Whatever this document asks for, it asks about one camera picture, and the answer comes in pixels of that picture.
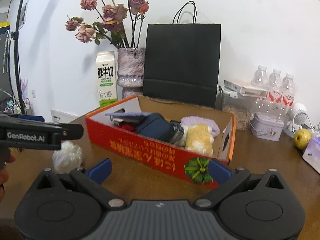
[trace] red label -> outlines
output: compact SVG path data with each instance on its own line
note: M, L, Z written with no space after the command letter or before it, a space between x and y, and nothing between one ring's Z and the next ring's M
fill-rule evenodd
M293 104L293 100L294 100L294 96L293 95L284 95L283 98L282 98L282 103L285 105L285 106L292 106Z
M273 89L272 91L269 92L268 94L268 98L270 99L270 101L272 102L277 102L279 103L281 101L281 97L282 97L282 92L281 90L277 90L277 89Z

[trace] orange cardboard box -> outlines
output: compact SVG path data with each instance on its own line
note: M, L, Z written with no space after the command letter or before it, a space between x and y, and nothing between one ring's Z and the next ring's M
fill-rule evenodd
M213 157L225 164L231 161L236 135L233 114L204 106L133 96L93 111L85 117L92 143L190 182L213 188L219 185L207 172L209 157L117 128L105 114L120 109L126 112L159 113L167 121L180 121L181 118L192 115L214 120L220 128L220 134L214 139Z

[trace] dried rose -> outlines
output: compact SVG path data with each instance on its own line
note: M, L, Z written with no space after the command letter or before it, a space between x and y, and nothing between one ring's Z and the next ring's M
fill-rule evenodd
M139 9L146 3L146 0L129 0L129 6L131 13L136 15L139 12Z
M72 17L71 20L77 21L78 23L83 23L83 18L82 17Z
M149 3L146 2L144 5L142 5L139 9L139 13L145 14L149 10Z
M83 10L93 10L97 7L97 0L81 0L80 5Z
M108 24L113 24L116 21L118 24L121 23L127 17L127 8L123 4L118 4L117 6L106 5L102 7L103 19Z
M119 32L121 30L121 26L117 23L105 24L104 28L111 32Z
M104 21L111 21L115 17L117 13L117 7L112 5L106 5L102 7L103 11L103 20Z
M79 32L76 34L76 38L83 42L83 43L89 43L92 41L91 39L94 39L93 35L95 33L95 28L89 27L86 28L84 24L80 24Z
M80 24L78 23L78 21L74 21L74 20L68 20L67 23L65 24L66 29L70 32L75 31L76 28L78 28L78 26L80 26Z
M118 4L117 13L114 17L114 20L120 24L127 17L128 9L123 6L123 4Z

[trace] black stand pole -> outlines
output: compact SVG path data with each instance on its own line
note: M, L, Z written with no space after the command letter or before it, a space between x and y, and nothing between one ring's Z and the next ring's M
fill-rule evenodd
M20 73L19 73L19 59L18 59L18 51L19 51L19 21L21 16L21 9L22 9L23 0L20 0L19 8L18 8L18 14L17 14L17 22L16 22L16 31L13 35L14 40L14 72L16 77L16 85L17 85L17 92L18 92L18 98L19 98L19 105L21 109L22 114L26 114L25 106L23 103L22 98L22 92L21 92L21 81L20 81Z

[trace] blue gripper pad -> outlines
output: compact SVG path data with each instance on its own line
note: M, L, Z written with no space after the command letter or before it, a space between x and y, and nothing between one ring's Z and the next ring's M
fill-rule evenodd
M44 122L44 118L43 118L42 116L37 116L37 115L24 115L24 114L19 114L17 117L18 117L19 119L26 119L26 120Z
M107 177L111 174L112 164L109 158L99 162L94 167L90 168L87 172L87 176L101 185Z
M228 179L231 179L231 177L233 176L233 173L232 173L233 169L224 165L223 163L221 163L217 159L211 159L209 161L208 168L209 168L210 176L218 184L224 183Z

